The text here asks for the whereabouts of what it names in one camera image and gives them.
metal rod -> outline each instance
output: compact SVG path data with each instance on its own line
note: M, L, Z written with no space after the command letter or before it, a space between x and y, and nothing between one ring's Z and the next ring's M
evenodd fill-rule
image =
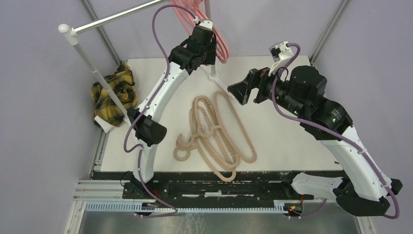
M86 63L86 65L88 65L88 67L89 67L90 71L93 73L94 77L96 77L96 79L99 81L99 83L102 85L102 87L106 90L106 92L108 92L109 96L112 98L112 100L114 101L116 106L119 107L119 109L125 115L125 120L128 120L128 112L126 111L126 109L123 106L122 102L116 96L113 89L106 82L105 78L103 78L100 71L96 68L96 66L94 65L92 60L89 58L89 56L86 54L86 52L83 50L83 48L80 46L80 44L77 43L76 45L73 45L73 47L79 53L80 57L83 59L83 61Z
M211 19L211 5L209 4L209 0L204 0L204 4L205 4L205 14L209 19Z
M118 12L118 13L116 13L116 14L113 14L113 15L111 15L111 16L107 16L107 17L102 18L102 19L97 19L97 20L95 20L95 21L93 21L93 22L91 22L91 23L88 23L88 24L86 24L86 25L83 25L83 26L80 26L80 27L75 28L75 29L74 29L74 32L76 32L77 34L84 33L84 32L86 32L86 31L88 31L88 30L91 30L91 29L93 29L93 28L99 27L99 26L101 26L101 25L103 25L103 24L112 22L112 21L117 20L117 19L119 19L119 18L125 17L125 16L127 16L127 15L133 14L133 13L135 13L135 12L144 10L144 9L146 9L146 8L149 8L149 7L151 7L151 6L158 5L158 4L163 3L163 2L166 2L166 1L167 1L167 0L155 0L155 1L151 1L151 2L148 2L148 3L142 4L142 5L140 5L140 6L136 6L136 7L134 7L134 8L131 8L131 9L129 9L129 10L122 11L122 12Z
M327 44L328 39L330 38L332 32L337 27L338 22L344 15L345 10L348 8L351 0L342 0L334 14L331 16L330 20L328 21L323 33L321 34L319 40L317 41L316 46L313 49L313 52L310 56L310 63L314 65L314 63L319 58L322 50L324 49L325 45Z
M94 156L93 156L91 164L89 166L88 179L92 179L94 166L96 164L97 158L99 158L99 155L100 155L100 152L101 152L101 147L103 145L103 140L104 139L105 139L105 131L103 131L103 129L102 129L102 130L100 130L99 141L97 142L96 149L94 150Z
M208 17L208 19L212 20L211 18L211 5L209 3L209 0L204 0L205 4L205 14ZM211 65L211 76L214 77L217 75L217 70L215 68L215 65Z
M89 0L80 0L80 3L82 4L83 8L85 9L86 13L88 14L89 18L91 20L97 20L98 17L93 9L93 6ZM121 64L121 60L119 58L119 55L117 54L115 48L113 47L111 41L109 40L108 35L106 34L105 29L103 26L99 26L96 28L97 33L99 34L100 39L103 41L103 44L105 45L106 49L108 50L109 54L111 55L112 59L117 65Z

pile of hangers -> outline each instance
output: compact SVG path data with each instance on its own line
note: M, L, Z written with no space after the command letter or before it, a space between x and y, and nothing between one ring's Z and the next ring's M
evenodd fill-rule
M199 7L199 4L203 0L169 0L169 1L171 4L183 6L191 10L200 20L208 19L206 14ZM174 7L173 10L175 11L181 23L184 25L188 34L191 35L192 28L195 27L195 23L193 22L192 16L188 14L188 12L183 11L176 7ZM225 41L222 39L219 31L215 28L215 26L213 27L213 30L214 30L215 36L217 37L217 57L221 61L221 63L226 63L227 59L229 58L228 47L225 44Z
M234 118L236 119L245 140L252 152L252 157L246 157L238 146L234 143L234 141L229 136L228 132L226 131L225 127L222 124L222 120L218 111L218 96L223 96L226 99L229 109L233 114ZM199 103L202 102L209 113L206 113L205 109L199 106ZM200 119L199 113L202 113L208 127L210 129L209 133L205 133L202 128L202 123ZM189 142L185 143L182 141L183 135L180 134L176 140L176 148L173 152L173 156L178 161L185 161L189 158L190 152L192 150L197 149L210 167L210 169L223 181L230 182L232 181L237 172L235 168L239 165L241 159L247 163L252 163L257 159L257 153L255 152L254 147L252 146L251 140L249 139L243 124L241 123L240 118L238 117L237 113L235 112L234 107L232 106L228 94L222 91L218 91L214 93L214 105L212 106L211 102L209 101L208 97L206 96L198 96L192 103L192 108L189 111L189 122L191 127L192 135L189 138ZM221 153L219 153L214 146L210 142L210 137L213 137L215 141L218 143L218 147L220 148ZM231 171L232 175L230 177L224 177L217 168L212 165L209 161L208 157L206 156L205 152L202 150L201 145L208 151L211 157L225 170ZM178 151L186 151L185 156L180 157L178 156Z

white pole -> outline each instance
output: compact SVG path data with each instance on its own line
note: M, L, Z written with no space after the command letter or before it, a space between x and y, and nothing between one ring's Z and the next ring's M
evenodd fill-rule
M112 88L109 86L109 84L106 82L105 78L103 78L102 74L100 71L96 68L95 64L93 61L89 58L89 56L86 54L86 52L83 50L83 48L80 46L79 41L77 40L76 32L68 26L67 24L61 24L59 25L59 32L64 35L64 37L67 39L67 41L70 43L71 46L79 53L80 57L83 59L83 61L88 65L90 71L96 77L96 79L99 81L99 83L102 85L102 87L108 92L109 96L112 98L114 103L116 104L117 107L122 111L122 113L125 115L125 120L128 122L128 112L126 111L125 107L123 106L122 102L119 100L119 98L116 96L115 92L112 90Z

cable tie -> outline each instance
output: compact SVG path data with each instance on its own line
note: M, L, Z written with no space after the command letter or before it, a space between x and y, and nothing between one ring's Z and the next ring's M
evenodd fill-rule
M386 187L390 187L390 185L391 185L391 184L386 183L386 185L381 184L380 186L381 186L382 188L386 188Z
M365 153L365 152L367 152L367 149L366 148L363 148L363 150L360 152L360 151L357 151L357 153L360 155L360 154L363 154L363 153Z
M195 18L193 19L193 22L194 22L195 24L199 24L199 18L198 18L197 16L195 16Z

black mount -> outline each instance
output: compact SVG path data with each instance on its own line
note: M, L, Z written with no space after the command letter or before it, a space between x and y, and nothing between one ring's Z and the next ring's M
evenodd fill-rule
M231 172L222 172L224 176L230 176ZM344 171L307 171L313 176L338 177L345 176ZM108 179L103 174L96 173L94 179ZM111 176L111 179L120 179L122 173ZM150 191L158 191L162 200L177 208L273 208L274 200L300 200L301 195L295 192L291 186L272 181L281 181L288 177L288 172L249 172L238 173L232 182L221 181L213 172L196 173L167 173L155 172L153 178L145 183ZM125 183L122 195L123 199L152 199L141 184L136 181L132 173L121 178L130 180ZM228 197L208 197L211 192L220 192ZM305 200L312 200L314 196L304 195Z
M391 180L392 191L397 195L403 184L398 179ZM379 201L359 197L348 177L343 178L343 182L338 188L333 189L333 193L337 196L337 204L354 216L383 216L390 207L390 203L385 197L381 197Z
M139 109L130 108L128 117L131 123L141 114ZM149 147L153 144L159 144L167 134L167 128L152 120L152 116L142 115L134 125L135 136L144 141Z
M169 62L179 64L181 69L191 74L201 65L214 65L216 50L217 40L214 32L209 28L196 25L191 36L172 49L168 59Z
M188 74L196 70L201 65L214 65L216 56L217 41L214 32L206 27L196 25L192 35L184 40L180 45L172 49L169 62L180 65L182 70ZM133 122L140 114L139 109L130 108L128 117ZM166 127L153 121L151 116L142 115L133 129L135 136L144 141L149 147L159 144L167 133Z

